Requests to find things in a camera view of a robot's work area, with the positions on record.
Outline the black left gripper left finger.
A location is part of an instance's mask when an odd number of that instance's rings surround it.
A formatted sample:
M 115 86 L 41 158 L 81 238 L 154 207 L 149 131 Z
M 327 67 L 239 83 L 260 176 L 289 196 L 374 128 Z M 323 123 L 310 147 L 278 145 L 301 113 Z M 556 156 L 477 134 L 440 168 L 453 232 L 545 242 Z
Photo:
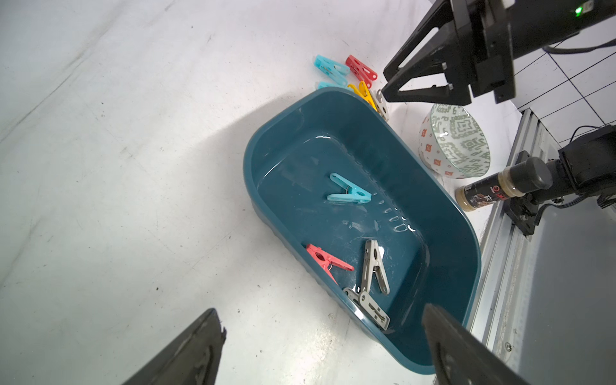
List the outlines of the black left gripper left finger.
M 210 308 L 192 322 L 126 384 L 214 384 L 226 329 Z

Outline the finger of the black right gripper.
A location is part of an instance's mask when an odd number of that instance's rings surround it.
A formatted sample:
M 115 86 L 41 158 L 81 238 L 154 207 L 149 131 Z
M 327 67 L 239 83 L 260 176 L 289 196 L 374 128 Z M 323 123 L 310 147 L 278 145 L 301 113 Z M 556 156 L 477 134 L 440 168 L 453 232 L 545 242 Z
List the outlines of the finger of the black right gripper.
M 411 79 L 444 73 L 443 50 L 455 35 L 451 1 L 435 1 L 428 14 L 383 70 L 387 81 L 407 73 Z
M 386 101 L 390 103 L 429 103 L 465 106 L 472 102 L 468 88 L 456 88 L 452 84 L 439 87 L 433 85 L 431 88 L 402 91 L 400 86 L 388 83 L 383 87 L 382 93 Z

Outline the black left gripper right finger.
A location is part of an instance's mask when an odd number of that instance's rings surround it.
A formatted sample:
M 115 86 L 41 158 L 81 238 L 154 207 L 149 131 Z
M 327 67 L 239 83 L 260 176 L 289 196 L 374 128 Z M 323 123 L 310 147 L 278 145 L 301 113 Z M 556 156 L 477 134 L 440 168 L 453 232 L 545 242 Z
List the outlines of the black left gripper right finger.
M 441 306 L 426 304 L 422 326 L 439 384 L 526 383 Z

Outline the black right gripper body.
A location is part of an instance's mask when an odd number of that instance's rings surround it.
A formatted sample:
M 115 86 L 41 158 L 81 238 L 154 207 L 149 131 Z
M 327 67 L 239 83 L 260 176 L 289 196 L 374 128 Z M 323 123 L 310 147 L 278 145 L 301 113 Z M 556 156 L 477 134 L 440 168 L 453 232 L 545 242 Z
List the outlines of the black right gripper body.
M 466 81 L 475 97 L 492 92 L 498 104 L 516 95 L 507 14 L 512 5 L 512 1 L 451 2 Z

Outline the teal clothespin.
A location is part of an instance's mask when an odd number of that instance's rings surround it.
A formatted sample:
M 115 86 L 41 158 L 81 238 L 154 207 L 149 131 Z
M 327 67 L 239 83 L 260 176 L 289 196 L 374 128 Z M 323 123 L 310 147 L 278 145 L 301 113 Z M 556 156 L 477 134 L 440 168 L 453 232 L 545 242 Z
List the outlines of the teal clothespin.
M 330 180 L 340 187 L 343 192 L 328 195 L 328 201 L 362 205 L 372 200 L 372 194 L 370 192 L 367 192 L 367 190 L 362 189 L 357 186 L 357 184 L 354 184 L 338 173 L 332 173 L 330 175 Z
M 346 78 L 351 73 L 351 69 L 346 64 L 341 64 L 324 56 L 317 55 L 314 58 L 314 66 L 332 80 L 335 86 L 346 88 L 348 85 Z

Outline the teal plastic storage box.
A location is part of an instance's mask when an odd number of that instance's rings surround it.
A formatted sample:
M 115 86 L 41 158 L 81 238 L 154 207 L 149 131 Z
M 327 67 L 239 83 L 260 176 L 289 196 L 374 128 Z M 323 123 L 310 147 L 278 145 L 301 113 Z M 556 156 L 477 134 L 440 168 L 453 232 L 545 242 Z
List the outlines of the teal plastic storage box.
M 256 131 L 243 173 L 256 214 L 333 300 L 403 367 L 433 374 L 423 309 L 431 303 L 468 322 L 481 249 L 464 212 L 382 117 L 351 91 L 315 91 Z M 328 201 L 343 192 L 332 173 L 372 200 Z M 366 240 L 383 250 L 391 293 L 372 287 L 371 295 L 391 320 L 387 330 L 343 292 L 360 284 Z M 355 270 L 332 267 L 335 283 L 309 244 Z

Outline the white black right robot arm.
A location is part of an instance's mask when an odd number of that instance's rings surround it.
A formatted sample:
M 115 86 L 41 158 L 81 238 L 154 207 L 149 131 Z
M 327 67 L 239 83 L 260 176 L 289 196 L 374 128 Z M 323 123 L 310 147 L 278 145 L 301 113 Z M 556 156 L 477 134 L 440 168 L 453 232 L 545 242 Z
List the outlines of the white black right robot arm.
M 516 96 L 513 62 L 615 15 L 613 1 L 436 1 L 385 67 L 390 103 Z

